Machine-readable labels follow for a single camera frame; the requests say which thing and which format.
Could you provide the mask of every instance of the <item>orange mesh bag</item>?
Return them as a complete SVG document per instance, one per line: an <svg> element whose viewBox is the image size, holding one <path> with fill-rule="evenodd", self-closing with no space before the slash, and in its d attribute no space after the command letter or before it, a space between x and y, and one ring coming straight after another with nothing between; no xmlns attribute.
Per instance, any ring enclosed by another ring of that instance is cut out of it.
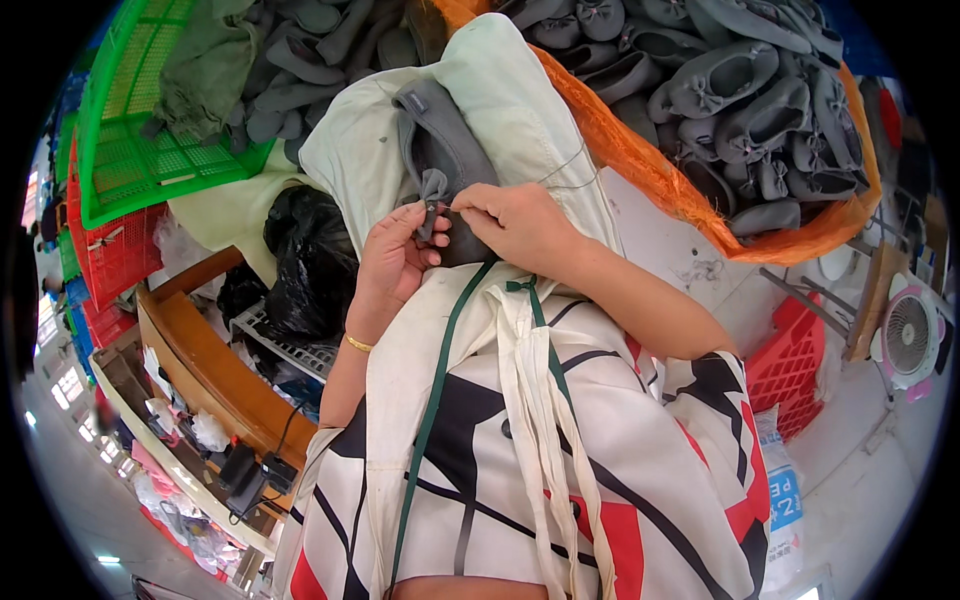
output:
<svg viewBox="0 0 960 600"><path fill-rule="evenodd" d="M446 20L447 37L476 15L489 12L491 7L489 0L432 1ZM591 89L567 73L553 57L539 48L530 47L543 64L554 88L569 106L594 159L612 167L660 210L696 227L731 260L790 266L822 256L863 229L880 202L880 173L863 111L863 98L846 64L840 70L840 80L847 90L853 122L863 138L864 168L870 189L845 202L831 203L813 221L796 231L775 231L746 247L736 241L723 217L657 148L614 117Z"/></svg>

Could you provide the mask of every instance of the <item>hand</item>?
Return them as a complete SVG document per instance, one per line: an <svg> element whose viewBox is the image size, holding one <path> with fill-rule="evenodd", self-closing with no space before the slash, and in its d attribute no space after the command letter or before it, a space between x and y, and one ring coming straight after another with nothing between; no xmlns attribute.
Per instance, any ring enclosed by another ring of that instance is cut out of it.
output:
<svg viewBox="0 0 960 600"><path fill-rule="evenodd" d="M376 344L403 304L420 288L423 272L440 264L450 243L450 220L437 217L428 243L413 239L426 219L423 201L406 204L383 218L367 235L357 274L357 289L347 312L347 334L358 342Z"/></svg>
<svg viewBox="0 0 960 600"><path fill-rule="evenodd" d="M450 209L501 258L557 281L588 240L538 183L475 183L457 194Z"/></svg>

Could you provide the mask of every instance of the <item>person's right hand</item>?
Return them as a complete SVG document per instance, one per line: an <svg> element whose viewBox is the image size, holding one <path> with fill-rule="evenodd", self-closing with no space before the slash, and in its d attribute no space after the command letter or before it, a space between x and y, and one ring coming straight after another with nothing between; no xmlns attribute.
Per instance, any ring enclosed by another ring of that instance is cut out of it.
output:
<svg viewBox="0 0 960 600"><path fill-rule="evenodd" d="M588 240L538 183L475 183L457 194L450 208L501 258L558 281Z"/></svg>

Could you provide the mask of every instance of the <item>small white fan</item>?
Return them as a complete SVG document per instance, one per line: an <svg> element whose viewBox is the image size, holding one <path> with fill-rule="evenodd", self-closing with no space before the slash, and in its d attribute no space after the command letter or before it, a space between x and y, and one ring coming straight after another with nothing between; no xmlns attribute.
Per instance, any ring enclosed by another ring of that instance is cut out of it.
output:
<svg viewBox="0 0 960 600"><path fill-rule="evenodd" d="M870 355L895 388L906 390L908 402L930 392L930 374L947 326L937 312L933 292L894 275L887 312L870 343Z"/></svg>

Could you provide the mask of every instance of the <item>pile of gray slippers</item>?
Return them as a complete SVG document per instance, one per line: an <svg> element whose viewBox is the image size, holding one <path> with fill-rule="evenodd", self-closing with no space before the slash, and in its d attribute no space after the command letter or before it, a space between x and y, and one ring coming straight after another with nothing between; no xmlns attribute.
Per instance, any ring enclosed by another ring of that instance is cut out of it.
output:
<svg viewBox="0 0 960 600"><path fill-rule="evenodd" d="M744 242L867 189L837 78L843 40L813 0L507 0Z"/></svg>
<svg viewBox="0 0 960 600"><path fill-rule="evenodd" d="M228 120L231 151L281 138L287 158L300 165L300 147L347 85L439 60L445 38L423 31L423 13L407 4L257 0L246 18L261 30L263 51Z"/></svg>

